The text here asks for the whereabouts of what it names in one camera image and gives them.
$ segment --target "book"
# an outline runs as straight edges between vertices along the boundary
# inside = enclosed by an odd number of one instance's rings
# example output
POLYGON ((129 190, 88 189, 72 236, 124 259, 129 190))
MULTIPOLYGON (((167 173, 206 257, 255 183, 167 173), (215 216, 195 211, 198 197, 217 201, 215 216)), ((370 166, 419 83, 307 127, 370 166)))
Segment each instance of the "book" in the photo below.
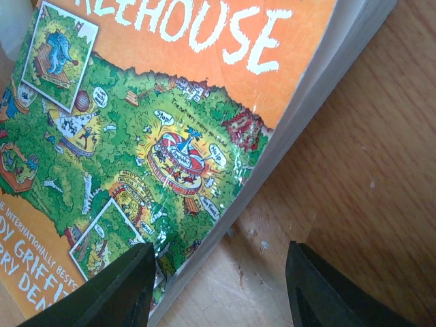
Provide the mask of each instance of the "book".
POLYGON ((0 109, 23 315, 153 242, 157 324, 395 2, 38 1, 0 109))

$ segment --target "blue cartoon elephant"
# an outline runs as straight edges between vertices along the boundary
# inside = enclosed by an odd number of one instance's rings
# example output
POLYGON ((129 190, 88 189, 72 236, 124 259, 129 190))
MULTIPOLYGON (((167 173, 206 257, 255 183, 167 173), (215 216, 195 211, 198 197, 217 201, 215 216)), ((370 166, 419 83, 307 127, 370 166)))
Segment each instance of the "blue cartoon elephant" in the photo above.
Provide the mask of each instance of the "blue cartoon elephant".
POLYGON ((71 44, 65 35, 58 31, 51 33, 47 37, 47 43, 52 46, 48 57, 51 64, 47 71, 49 74, 59 75, 67 61, 71 61, 75 66, 78 65, 78 61, 73 60, 69 55, 71 44))

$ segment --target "wooden table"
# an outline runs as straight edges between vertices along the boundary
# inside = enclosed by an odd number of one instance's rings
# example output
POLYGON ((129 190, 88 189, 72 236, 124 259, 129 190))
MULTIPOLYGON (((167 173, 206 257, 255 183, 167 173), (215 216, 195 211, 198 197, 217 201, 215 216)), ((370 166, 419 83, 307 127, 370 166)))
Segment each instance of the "wooden table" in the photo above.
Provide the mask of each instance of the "wooden table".
MULTIPOLYGON (((159 327, 291 325, 291 240, 436 324, 435 15, 433 0, 399 1, 159 327)), ((0 290, 11 326, 7 302, 0 290)))

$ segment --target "orange book cover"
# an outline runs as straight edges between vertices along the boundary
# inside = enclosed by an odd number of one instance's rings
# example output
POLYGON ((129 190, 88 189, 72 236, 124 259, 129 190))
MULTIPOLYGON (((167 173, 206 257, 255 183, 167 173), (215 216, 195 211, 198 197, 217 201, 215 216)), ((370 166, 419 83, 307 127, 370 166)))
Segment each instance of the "orange book cover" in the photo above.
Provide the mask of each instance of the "orange book cover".
POLYGON ((336 0, 39 1, 0 107, 25 317, 151 241, 153 309, 243 188, 336 0))

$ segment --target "black plastic object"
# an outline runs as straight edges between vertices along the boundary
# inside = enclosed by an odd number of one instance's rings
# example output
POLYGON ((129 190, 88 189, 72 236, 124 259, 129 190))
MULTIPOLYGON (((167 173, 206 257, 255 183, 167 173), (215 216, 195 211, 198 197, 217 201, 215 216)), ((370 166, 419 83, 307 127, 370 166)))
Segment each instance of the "black plastic object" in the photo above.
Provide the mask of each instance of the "black plastic object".
POLYGON ((290 243, 286 281, 295 327, 414 326, 363 292, 306 244, 290 243))
POLYGON ((20 326, 146 327, 155 271, 153 244, 137 244, 82 287, 20 326))

